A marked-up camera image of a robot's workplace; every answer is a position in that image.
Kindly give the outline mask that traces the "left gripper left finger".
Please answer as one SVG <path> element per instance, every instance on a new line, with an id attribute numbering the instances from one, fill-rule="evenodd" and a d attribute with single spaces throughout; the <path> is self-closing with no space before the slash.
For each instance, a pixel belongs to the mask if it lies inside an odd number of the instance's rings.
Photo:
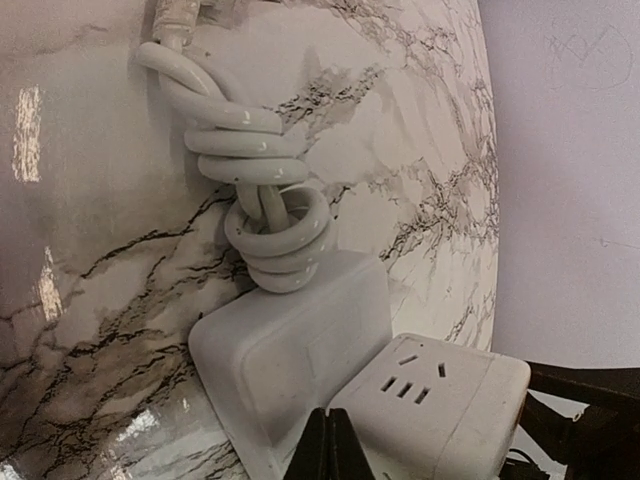
<path id="1" fill-rule="evenodd" d="M 323 408 L 315 408 L 309 415 L 284 480 L 328 479 L 328 440 L 328 416 Z"/>

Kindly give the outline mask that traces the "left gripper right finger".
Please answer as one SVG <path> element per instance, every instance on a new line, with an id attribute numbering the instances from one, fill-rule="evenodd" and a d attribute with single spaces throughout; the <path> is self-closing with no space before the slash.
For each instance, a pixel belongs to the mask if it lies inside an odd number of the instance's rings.
<path id="1" fill-rule="evenodd" d="M 332 480 L 374 480 L 375 476 L 345 409 L 329 411 L 328 470 Z"/>

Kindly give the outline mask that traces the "white cube socket adapter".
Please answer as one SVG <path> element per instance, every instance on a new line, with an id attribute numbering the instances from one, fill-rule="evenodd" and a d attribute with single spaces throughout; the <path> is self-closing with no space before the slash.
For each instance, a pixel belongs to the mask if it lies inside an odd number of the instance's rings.
<path id="1" fill-rule="evenodd" d="M 515 358 L 400 334 L 332 399 L 377 479 L 495 479 L 531 376 Z"/>

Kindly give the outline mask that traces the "long white power strip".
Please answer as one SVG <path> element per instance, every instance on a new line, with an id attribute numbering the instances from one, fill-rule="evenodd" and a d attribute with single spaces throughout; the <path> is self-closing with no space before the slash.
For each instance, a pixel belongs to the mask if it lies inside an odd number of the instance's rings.
<path id="1" fill-rule="evenodd" d="M 256 289 L 203 317 L 188 345 L 248 476 L 281 479 L 310 412 L 327 406 L 391 337 L 383 263 L 338 251 L 296 292 Z"/>

